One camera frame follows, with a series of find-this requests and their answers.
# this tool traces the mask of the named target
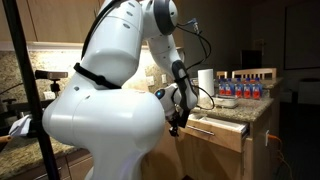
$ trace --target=white robot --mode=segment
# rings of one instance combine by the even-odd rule
[[[46,108],[43,126],[58,141],[90,151],[94,166],[86,179],[139,180],[165,119],[175,136],[197,104],[171,35],[177,9],[172,0],[106,0],[99,13],[77,72]],[[119,89],[138,68],[143,40],[176,82],[156,94]]]

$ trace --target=cabinet drawer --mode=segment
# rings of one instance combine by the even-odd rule
[[[93,166],[92,157],[69,167],[72,180],[83,180]]]
[[[84,161],[85,159],[88,159],[91,157],[91,154],[86,149],[80,149],[74,153],[68,154],[66,156],[68,161],[68,166],[71,167],[75,164],[78,164],[79,162]]]
[[[243,139],[249,132],[248,128],[248,123],[233,123],[191,114],[186,127],[181,128],[181,131],[236,152],[242,152]]]
[[[64,157],[59,158],[56,160],[57,167],[60,175],[60,179],[65,179],[70,176],[68,164]],[[46,171],[46,167],[44,165],[41,165],[40,167],[31,169],[25,173],[22,173],[18,176],[15,176],[11,178],[10,180],[45,180],[49,179]]]

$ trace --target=granite countertop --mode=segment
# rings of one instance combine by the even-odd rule
[[[222,107],[214,107],[212,110],[204,110],[194,108],[191,113],[207,114],[209,117],[230,119],[235,121],[254,122],[261,114],[272,104],[272,98],[262,98],[261,100],[253,99],[238,99],[238,106],[229,109]],[[211,101],[208,98],[202,99],[199,102],[201,107],[212,107]]]
[[[272,78],[272,79],[262,79],[260,82],[263,84],[264,89],[272,89],[282,82],[282,77]]]
[[[53,138],[50,139],[56,158],[78,150]],[[0,179],[8,179],[42,164],[42,154],[36,138],[14,137],[0,152]]]

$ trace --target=open drawer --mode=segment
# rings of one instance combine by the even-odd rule
[[[225,148],[242,152],[242,143],[249,134],[249,123],[233,123],[190,114],[188,123],[181,131]]]

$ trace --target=black pole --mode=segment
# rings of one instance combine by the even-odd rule
[[[12,42],[18,59],[28,103],[30,105],[30,111],[32,114],[32,124],[30,124],[30,126],[31,128],[33,127],[33,130],[35,130],[36,132],[35,134],[39,141],[42,158],[49,179],[58,180],[60,178],[51,146],[51,141],[49,135],[44,131],[42,127],[42,107],[34,73],[29,59],[27,43],[21,24],[17,2],[16,0],[3,0],[3,6],[7,16]]]

